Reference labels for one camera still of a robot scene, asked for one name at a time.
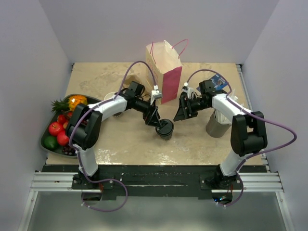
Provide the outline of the dark paper coffee cup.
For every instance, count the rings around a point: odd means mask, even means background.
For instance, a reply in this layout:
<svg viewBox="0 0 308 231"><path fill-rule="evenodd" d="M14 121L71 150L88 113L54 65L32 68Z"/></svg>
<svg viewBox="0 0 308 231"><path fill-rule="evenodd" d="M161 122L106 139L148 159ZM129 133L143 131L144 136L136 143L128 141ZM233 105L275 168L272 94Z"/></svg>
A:
<svg viewBox="0 0 308 231"><path fill-rule="evenodd" d="M171 139L172 134L171 134L171 133L170 133L170 134L160 134L159 136L160 136L160 138L162 138L163 140L168 141L168 140Z"/></svg>

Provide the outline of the black coffee cup lid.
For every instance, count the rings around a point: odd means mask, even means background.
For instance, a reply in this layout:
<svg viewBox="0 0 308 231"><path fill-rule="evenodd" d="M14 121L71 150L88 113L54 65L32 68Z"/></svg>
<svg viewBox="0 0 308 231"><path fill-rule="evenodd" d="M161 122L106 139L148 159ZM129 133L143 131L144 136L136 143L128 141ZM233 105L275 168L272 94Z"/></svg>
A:
<svg viewBox="0 0 308 231"><path fill-rule="evenodd" d="M157 130L155 129L156 133L158 135L160 134L172 134L173 133L173 129L174 129L174 124L172 121L170 121L169 119L165 119L167 121L167 125L164 126L162 129Z"/></svg>

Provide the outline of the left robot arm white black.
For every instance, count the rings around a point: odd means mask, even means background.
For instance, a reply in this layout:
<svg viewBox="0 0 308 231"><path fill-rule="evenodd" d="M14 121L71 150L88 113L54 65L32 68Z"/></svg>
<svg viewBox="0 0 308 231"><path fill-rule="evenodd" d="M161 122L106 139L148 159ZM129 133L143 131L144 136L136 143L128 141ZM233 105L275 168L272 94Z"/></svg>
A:
<svg viewBox="0 0 308 231"><path fill-rule="evenodd" d="M94 145L104 120L134 109L142 113L145 124L154 127L163 140L171 139L174 125L170 120L160 118L155 104L155 97L160 96L159 90L155 89L150 100L145 101L142 98L144 89L144 85L132 81L126 89L120 90L112 98L89 105L80 103L73 111L66 128L66 136L69 138L69 146L77 154L79 171L84 174L82 182L89 189L96 188L100 183L100 177L96 174L98 164Z"/></svg>

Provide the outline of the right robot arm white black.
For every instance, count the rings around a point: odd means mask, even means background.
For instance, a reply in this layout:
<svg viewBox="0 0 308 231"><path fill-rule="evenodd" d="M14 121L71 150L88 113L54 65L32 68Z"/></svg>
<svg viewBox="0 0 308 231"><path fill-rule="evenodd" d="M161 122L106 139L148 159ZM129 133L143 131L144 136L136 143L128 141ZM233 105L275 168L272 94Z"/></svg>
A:
<svg viewBox="0 0 308 231"><path fill-rule="evenodd" d="M234 100L228 101L224 90L216 90L211 80L199 83L200 97L193 97L188 83L182 87L179 108L174 122L196 117L198 111L213 108L221 112L231 122L231 151L227 158L217 166L214 176L207 179L207 185L226 189L246 159L267 147L265 123L253 116L264 118L261 112L244 113Z"/></svg>

